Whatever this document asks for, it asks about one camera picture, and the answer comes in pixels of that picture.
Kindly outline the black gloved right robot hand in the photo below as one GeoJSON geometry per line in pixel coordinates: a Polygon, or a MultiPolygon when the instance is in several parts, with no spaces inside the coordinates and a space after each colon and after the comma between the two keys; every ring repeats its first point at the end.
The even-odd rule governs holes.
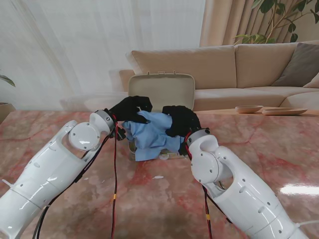
{"type": "Polygon", "coordinates": [[[185,106],[165,106],[162,113],[172,119],[171,127],[165,131],[168,136],[186,137],[189,132],[201,129],[197,115],[185,106]]]}

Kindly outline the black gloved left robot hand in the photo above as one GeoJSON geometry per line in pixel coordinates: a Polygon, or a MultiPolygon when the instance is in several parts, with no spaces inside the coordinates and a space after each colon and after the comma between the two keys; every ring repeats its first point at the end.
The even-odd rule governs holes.
{"type": "Polygon", "coordinates": [[[144,96],[129,96],[108,110],[116,121],[133,121],[137,123],[147,123],[142,115],[139,115],[140,110],[151,112],[152,104],[149,97],[144,96]]]}

